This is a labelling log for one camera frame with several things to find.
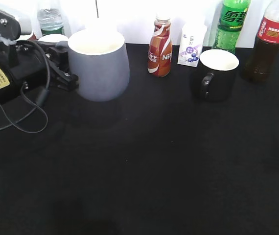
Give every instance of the red bottle label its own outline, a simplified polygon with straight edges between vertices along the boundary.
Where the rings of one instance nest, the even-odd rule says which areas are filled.
[[[279,44],[279,22],[263,17],[257,37],[268,43]]]
[[[148,71],[157,77],[166,76],[171,69],[172,42],[170,25],[155,25],[148,52]]]

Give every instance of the dark brown liquid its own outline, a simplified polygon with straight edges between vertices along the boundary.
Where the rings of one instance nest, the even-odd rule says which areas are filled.
[[[243,78],[250,82],[266,81],[278,52],[279,44],[267,43],[256,37],[253,53],[243,71]]]

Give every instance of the white wall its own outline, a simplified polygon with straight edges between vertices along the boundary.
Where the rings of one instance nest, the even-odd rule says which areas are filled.
[[[193,13],[202,12],[206,16],[208,32],[205,46],[211,46],[215,37],[217,21],[220,15],[222,0],[97,0],[99,17],[105,18],[108,24],[116,24],[127,43],[148,44],[153,30],[155,13],[162,6],[168,6],[172,15],[171,35],[174,45],[180,43],[181,29]],[[255,35],[266,6],[271,0],[252,0],[246,21],[238,40],[238,47],[253,47]],[[36,20],[35,0],[0,0],[27,13],[32,19],[33,31],[40,35]],[[63,17],[67,24],[67,36],[84,28],[84,24],[96,18],[94,0],[60,0]]]

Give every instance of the screw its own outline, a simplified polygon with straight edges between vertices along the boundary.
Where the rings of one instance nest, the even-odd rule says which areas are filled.
[[[0,23],[3,25],[7,25],[8,20],[6,18],[0,19]]]
[[[24,86],[24,89],[28,89],[28,83],[27,82],[23,82],[23,86]]]

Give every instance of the nescafe bottle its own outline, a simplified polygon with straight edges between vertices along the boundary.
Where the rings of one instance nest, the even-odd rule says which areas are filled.
[[[172,42],[170,36],[170,17],[157,14],[155,31],[148,52],[148,72],[156,77],[166,76],[171,69]]]

